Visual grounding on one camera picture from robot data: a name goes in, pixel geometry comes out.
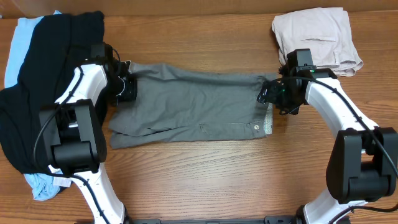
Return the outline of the grey shorts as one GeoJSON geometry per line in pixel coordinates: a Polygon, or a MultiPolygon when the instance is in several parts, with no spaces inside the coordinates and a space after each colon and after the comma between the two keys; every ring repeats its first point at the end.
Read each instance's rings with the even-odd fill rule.
{"type": "Polygon", "coordinates": [[[109,122],[113,149],[150,142],[236,141],[272,133],[272,105],[257,102],[274,73],[202,73],[167,64],[132,65],[136,100],[109,122]]]}

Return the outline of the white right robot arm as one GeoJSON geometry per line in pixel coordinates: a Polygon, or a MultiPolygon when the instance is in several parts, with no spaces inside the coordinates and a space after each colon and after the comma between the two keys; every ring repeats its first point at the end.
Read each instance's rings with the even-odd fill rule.
{"type": "Polygon", "coordinates": [[[391,208],[370,207],[392,195],[397,182],[397,132],[382,128],[364,115],[343,91],[329,69],[287,72],[265,81],[257,97],[272,103],[281,115],[297,114],[313,106],[335,137],[326,168],[326,189],[302,205],[289,223],[349,223],[355,210],[390,213],[391,208]]]}

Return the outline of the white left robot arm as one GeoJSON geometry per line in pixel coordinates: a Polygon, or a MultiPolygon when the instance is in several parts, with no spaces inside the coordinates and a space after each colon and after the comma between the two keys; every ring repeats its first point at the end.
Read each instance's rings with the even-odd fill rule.
{"type": "Polygon", "coordinates": [[[106,173],[107,146],[95,105],[109,83],[105,69],[95,63],[82,65],[65,93],[40,110],[39,139],[51,171],[77,185],[95,223],[131,223],[106,173]]]}

